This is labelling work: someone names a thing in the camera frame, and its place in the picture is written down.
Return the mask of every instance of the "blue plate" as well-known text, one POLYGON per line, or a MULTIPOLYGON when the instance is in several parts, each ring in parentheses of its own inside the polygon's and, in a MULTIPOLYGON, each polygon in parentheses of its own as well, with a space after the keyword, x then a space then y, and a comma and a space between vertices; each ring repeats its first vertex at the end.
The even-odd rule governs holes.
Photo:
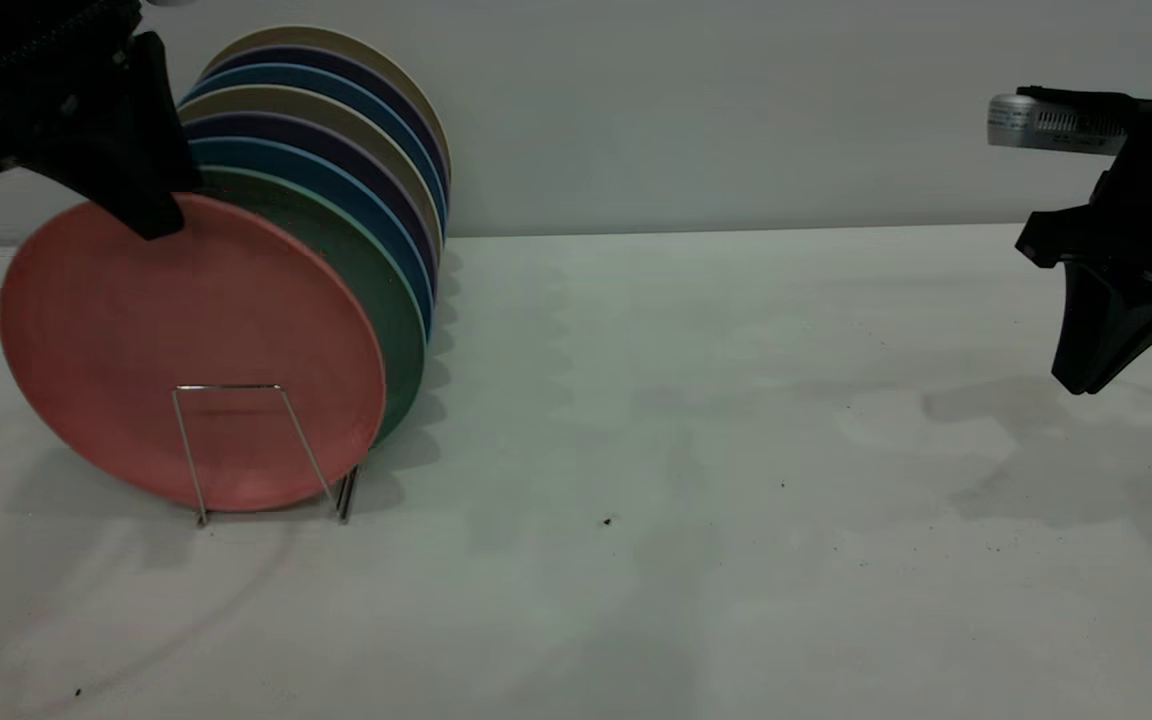
POLYGON ((420 118, 420 112, 416 109, 416 106, 411 105, 411 101, 407 100, 407 97, 402 92, 399 92, 396 88, 391 85, 376 70, 366 68, 365 65, 356 63, 351 59, 329 53, 326 50, 279 45, 249 50, 247 53, 234 55, 214 68, 209 69, 205 76, 198 81, 198 85, 204 85, 209 79, 220 76, 221 73, 243 68, 248 65, 300 65, 303 68, 324 70, 332 74, 332 76, 353 83, 354 86, 361 88, 361 90, 365 90, 385 106, 388 106, 394 114, 402 118, 403 123, 419 138, 420 145, 425 150, 425 157, 435 159, 434 167, 438 170, 439 187, 447 188, 450 184, 448 181, 448 169, 444 165, 442 152, 439 151, 438 142, 434 141, 434 132, 425 123, 425 119, 420 118))
POLYGON ((425 275, 430 279, 430 290, 438 297, 438 258, 433 232, 425 227, 416 214, 410 197, 397 187, 397 182, 385 168, 367 156, 364 150, 347 141, 338 132, 314 126, 306 120, 288 118, 275 113, 223 113, 194 120, 184 124, 185 137, 202 141, 206 137, 255 137, 273 141, 312 152, 319 158, 329 158, 340 169, 351 174, 365 184, 389 211, 393 222, 401 223, 407 237, 416 241, 420 260, 425 264, 425 275))
POLYGON ((349 173, 319 156, 283 145, 282 142, 258 141, 251 137, 209 137, 189 142, 199 165, 219 165, 221 168, 241 168, 268 174, 276 179, 311 188, 332 202, 381 242, 385 251, 397 263, 412 288, 420 318, 425 323, 425 338, 434 327, 434 295, 429 275, 420 263, 420 251, 403 232, 376 194, 349 176, 349 173))

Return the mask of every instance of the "black cable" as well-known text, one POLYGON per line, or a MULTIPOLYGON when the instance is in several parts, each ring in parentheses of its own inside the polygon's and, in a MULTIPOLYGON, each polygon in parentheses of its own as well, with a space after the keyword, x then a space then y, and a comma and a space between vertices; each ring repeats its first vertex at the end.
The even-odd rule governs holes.
POLYGON ((85 26, 86 23, 92 22, 92 20, 100 18, 104 13, 113 9, 115 3, 126 3, 126 0, 94 0, 91 5, 86 6, 86 8, 74 13, 73 17, 69 17, 63 23, 51 28, 50 31, 35 38, 35 40, 26 41, 26 44, 20 46, 17 50, 14 50, 12 53, 1 56, 0 77, 5 74, 13 73, 13 70, 20 68, 21 65, 25 65, 28 61, 45 54, 47 50, 51 50, 52 46, 55 46, 60 41, 67 40, 74 31, 85 26))

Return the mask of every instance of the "white wall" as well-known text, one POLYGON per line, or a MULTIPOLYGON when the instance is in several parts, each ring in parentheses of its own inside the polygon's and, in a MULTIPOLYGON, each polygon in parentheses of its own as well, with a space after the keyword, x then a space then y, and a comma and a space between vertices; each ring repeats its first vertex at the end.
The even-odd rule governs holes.
MULTIPOLYGON (((456 234, 1020 220, 1101 158, 992 149, 1017 85, 1152 96, 1151 0, 198 0, 147 8, 183 92, 251 29, 343 29, 442 111, 456 234)), ((0 241, 74 202, 0 177, 0 241)))

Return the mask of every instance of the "white table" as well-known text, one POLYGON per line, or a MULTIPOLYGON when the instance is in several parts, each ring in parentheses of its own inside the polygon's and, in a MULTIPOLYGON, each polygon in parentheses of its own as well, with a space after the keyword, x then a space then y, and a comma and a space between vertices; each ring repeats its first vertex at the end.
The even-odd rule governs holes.
POLYGON ((1016 233, 453 241, 347 526, 195 530, 0 357, 0 719, 1152 717, 1152 351, 1067 396, 1016 233))

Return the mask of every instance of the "stack of plates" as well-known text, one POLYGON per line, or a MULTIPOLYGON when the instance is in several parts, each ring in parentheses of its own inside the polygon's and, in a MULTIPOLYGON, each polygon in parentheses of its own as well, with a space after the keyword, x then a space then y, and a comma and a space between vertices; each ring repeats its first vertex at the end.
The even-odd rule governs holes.
MULTIPOLYGON (((179 106, 205 187, 185 229, 141 241, 86 204, 20 249, 0 295, 26 400, 93 464, 197 505, 172 389, 279 384, 328 479, 393 432, 420 387, 450 164, 392 60, 325 29, 235 41, 179 106)), ((283 401, 182 396, 215 510, 321 492, 283 401)))

